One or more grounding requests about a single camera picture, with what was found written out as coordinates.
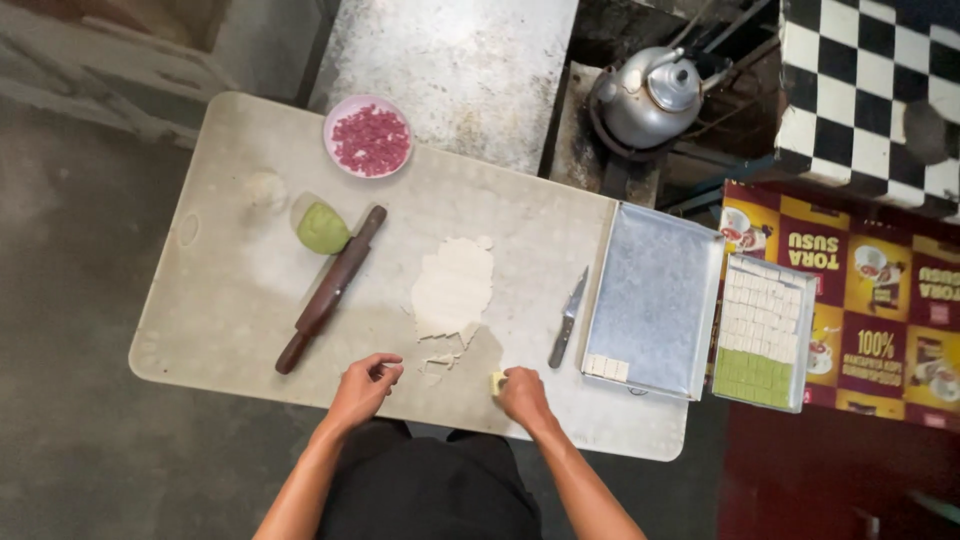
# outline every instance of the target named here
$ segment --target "kettle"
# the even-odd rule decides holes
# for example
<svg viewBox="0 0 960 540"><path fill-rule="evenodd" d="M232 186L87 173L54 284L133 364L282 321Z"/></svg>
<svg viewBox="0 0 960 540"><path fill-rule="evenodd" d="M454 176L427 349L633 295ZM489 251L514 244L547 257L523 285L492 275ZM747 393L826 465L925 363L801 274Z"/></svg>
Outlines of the kettle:
<svg viewBox="0 0 960 540"><path fill-rule="evenodd" d="M727 75L726 67L705 81L684 57L683 47L650 47L611 68L597 97L607 128L621 143L644 149L663 144L693 123L704 94Z"/></svg>

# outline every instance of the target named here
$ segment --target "wooden rolling pin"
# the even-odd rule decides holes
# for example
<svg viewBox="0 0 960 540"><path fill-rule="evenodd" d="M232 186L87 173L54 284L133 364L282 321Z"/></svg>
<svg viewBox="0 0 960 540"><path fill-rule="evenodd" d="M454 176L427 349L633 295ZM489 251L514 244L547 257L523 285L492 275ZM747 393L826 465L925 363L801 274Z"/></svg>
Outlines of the wooden rolling pin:
<svg viewBox="0 0 960 540"><path fill-rule="evenodd" d="M287 348L280 353L280 358L276 361L276 370L286 375L297 367L297 362L303 356L303 351L310 341L324 329L326 321L330 319L333 310L347 290L347 285L353 281L364 259L370 252L370 242L373 236L379 231L380 226L387 219L387 210L381 206L373 207L367 215L366 221L357 236L354 236L347 242L344 251L340 252L337 259L330 266L330 271L324 276L324 280L317 287L317 292L313 293L313 298L303 309L303 314L294 328L297 334L287 345Z"/></svg>

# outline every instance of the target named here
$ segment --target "green dough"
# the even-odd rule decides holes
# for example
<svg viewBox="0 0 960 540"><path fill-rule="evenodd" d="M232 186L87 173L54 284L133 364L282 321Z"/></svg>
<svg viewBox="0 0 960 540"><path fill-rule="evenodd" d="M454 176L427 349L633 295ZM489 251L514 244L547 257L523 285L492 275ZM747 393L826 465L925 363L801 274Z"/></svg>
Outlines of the green dough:
<svg viewBox="0 0 960 540"><path fill-rule="evenodd" d="M347 224L331 207L314 203L297 225L297 238L310 251L321 255L340 253L350 240Z"/></svg>

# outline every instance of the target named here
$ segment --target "metal pipe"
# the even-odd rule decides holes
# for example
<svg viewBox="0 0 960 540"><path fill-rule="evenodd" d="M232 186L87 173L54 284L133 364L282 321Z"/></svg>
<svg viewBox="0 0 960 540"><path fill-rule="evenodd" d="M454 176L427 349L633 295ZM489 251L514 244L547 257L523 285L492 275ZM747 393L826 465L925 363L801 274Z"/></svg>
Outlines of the metal pipe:
<svg viewBox="0 0 960 540"><path fill-rule="evenodd" d="M700 7L700 10L697 12L697 14L693 15L693 18L690 19L690 22L686 23L686 27L684 27L683 31L677 34L677 36L674 37L672 41L670 41L670 44L667 45L667 47L672 49L677 45L679 45L680 42L684 40L684 37L686 37L686 35L689 34L691 30L693 30L693 27L697 25L697 21L700 20L700 17L702 17L704 13L707 12L707 8L709 8L715 1L716 0L707 0L707 2L704 2L704 5Z"/></svg>
<svg viewBox="0 0 960 540"><path fill-rule="evenodd" d="M730 26L727 27L727 30L724 30L720 36L715 37L713 41L711 41L710 44L704 49L704 52L708 53L715 49L717 45L723 43L728 37L730 37L730 34L736 32L736 29L743 26L743 23L750 20L751 17L756 15L756 12L762 10L763 7L769 3L770 0L756 0L756 2L754 2L754 4L747 11L743 12L734 22L730 24Z"/></svg>

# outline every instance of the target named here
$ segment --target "rolling pin handle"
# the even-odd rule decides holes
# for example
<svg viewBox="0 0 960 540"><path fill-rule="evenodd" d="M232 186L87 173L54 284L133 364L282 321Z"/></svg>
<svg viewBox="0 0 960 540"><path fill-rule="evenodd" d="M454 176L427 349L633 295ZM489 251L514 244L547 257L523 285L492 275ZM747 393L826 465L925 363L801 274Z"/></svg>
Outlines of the rolling pin handle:
<svg viewBox="0 0 960 540"><path fill-rule="evenodd" d="M281 375L287 375L297 367L297 362L303 356L303 351L310 344L310 336L305 333L297 332L296 335L287 344L287 348L280 353L280 358L276 360L276 370Z"/></svg>

